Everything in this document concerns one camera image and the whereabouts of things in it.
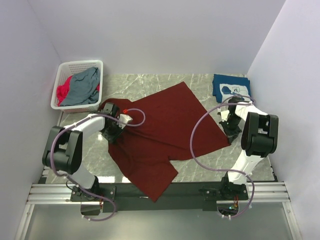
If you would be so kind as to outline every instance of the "laundry basket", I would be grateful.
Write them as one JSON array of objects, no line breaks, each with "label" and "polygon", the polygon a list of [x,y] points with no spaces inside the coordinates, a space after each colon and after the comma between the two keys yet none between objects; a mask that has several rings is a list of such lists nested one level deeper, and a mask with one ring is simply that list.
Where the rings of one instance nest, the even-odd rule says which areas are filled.
[{"label": "laundry basket", "polygon": [[[93,104],[75,105],[75,106],[58,106],[57,87],[63,85],[67,78],[71,75],[81,73],[91,67],[97,67],[100,70],[100,91],[99,100]],[[79,113],[90,112],[98,110],[102,99],[102,82],[104,75],[104,64],[100,60],[87,60],[87,61],[69,61],[60,64],[56,74],[53,93],[51,98],[51,107],[53,109],[61,110],[65,113]]]}]

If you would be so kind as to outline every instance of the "marble tabletop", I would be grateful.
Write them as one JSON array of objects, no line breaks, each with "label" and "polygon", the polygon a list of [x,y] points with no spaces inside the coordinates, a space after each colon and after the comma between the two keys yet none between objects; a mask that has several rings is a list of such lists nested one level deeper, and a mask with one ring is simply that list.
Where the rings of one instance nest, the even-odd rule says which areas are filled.
[{"label": "marble tabletop", "polygon": [[[192,90],[205,109],[209,110],[217,105],[212,96],[213,74],[115,74],[105,76],[102,86],[102,101],[108,98],[129,99],[136,101],[154,94],[180,82],[185,82]],[[88,112],[63,114],[60,126],[66,126],[85,118]],[[218,123],[220,116],[217,112],[210,114]],[[200,156],[198,159],[207,166],[216,169],[231,168],[241,152],[241,135],[231,146]],[[83,144],[82,162],[86,168],[100,181],[105,183],[128,183],[117,164],[108,154],[108,141],[97,132],[91,135]],[[185,161],[171,161],[178,171],[173,182],[205,182],[220,181],[225,172],[208,171],[200,167],[193,159]],[[268,158],[262,160],[252,174],[254,181],[274,181],[273,169]],[[65,183],[65,179],[56,177],[50,170],[46,183]]]}]

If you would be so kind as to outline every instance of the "blue cloth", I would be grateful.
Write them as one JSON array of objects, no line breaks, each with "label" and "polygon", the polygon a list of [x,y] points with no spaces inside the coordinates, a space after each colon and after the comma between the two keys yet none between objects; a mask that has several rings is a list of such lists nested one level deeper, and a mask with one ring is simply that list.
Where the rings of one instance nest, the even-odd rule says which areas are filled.
[{"label": "blue cloth", "polygon": [[212,84],[212,95],[218,103],[238,94],[251,97],[250,81],[246,77],[214,74]]},{"label": "blue cloth", "polygon": [[74,74],[70,80],[70,90],[60,106],[95,104],[99,100],[96,90],[99,83],[100,70],[97,67]]}]

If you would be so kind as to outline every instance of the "red cloth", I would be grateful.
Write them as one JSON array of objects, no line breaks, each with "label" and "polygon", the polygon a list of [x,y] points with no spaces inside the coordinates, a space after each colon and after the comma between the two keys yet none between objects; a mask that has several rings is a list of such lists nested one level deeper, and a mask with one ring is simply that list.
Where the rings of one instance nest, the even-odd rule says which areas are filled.
[{"label": "red cloth", "polygon": [[[58,99],[58,107],[62,103],[63,100],[65,100],[69,90],[70,90],[70,80],[72,79],[72,75],[69,76],[65,83],[63,85],[59,85],[56,88],[56,97]],[[100,91],[100,84],[96,87],[96,90],[99,92]]]},{"label": "red cloth", "polygon": [[[191,159],[191,132],[197,121],[207,112],[195,95],[182,82],[135,102],[127,99],[108,99],[124,109],[138,108],[145,112],[145,123],[125,127],[125,131],[109,144],[109,154],[122,173],[154,202],[178,174],[169,160]],[[130,111],[132,124],[143,116]],[[229,146],[227,137],[211,116],[197,128],[193,138],[196,156],[205,155]]]}]

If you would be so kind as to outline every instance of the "white wall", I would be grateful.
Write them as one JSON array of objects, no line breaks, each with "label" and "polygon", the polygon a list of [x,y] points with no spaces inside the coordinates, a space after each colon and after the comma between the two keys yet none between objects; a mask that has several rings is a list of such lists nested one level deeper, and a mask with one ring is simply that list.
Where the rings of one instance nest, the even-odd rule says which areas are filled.
[{"label": "white wall", "polygon": [[112,73],[247,73],[285,0],[29,0],[61,60]]},{"label": "white wall", "polygon": [[286,0],[248,72],[257,105],[279,116],[271,161],[306,240],[320,236],[319,13],[319,0]]},{"label": "white wall", "polygon": [[58,112],[50,108],[60,59],[26,0],[0,0],[0,239],[16,234]]}]

